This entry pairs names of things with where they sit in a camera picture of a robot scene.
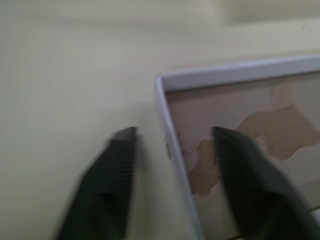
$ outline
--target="white frame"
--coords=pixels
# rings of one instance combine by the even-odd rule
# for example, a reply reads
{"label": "white frame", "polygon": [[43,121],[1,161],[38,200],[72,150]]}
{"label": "white frame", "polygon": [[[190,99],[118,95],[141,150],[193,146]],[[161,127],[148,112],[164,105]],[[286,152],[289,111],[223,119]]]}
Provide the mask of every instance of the white frame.
{"label": "white frame", "polygon": [[205,238],[189,186],[188,174],[166,93],[318,71],[320,71],[320,54],[309,54],[178,70],[162,73],[156,77],[155,100],[166,130],[168,151],[172,157],[179,193],[190,220],[188,227],[191,229],[192,239],[204,240]]}

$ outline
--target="white wall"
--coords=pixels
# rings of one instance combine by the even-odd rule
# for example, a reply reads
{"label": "white wall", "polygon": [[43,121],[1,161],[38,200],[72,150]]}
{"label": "white wall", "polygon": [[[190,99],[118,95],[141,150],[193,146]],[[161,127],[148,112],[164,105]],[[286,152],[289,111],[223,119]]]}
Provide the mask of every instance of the white wall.
{"label": "white wall", "polygon": [[149,156],[141,179],[152,232],[143,238],[187,239],[153,106],[155,75],[320,47],[316,18],[224,25],[218,9],[208,0],[1,3],[2,240],[52,238],[79,175],[127,126],[140,127]]}

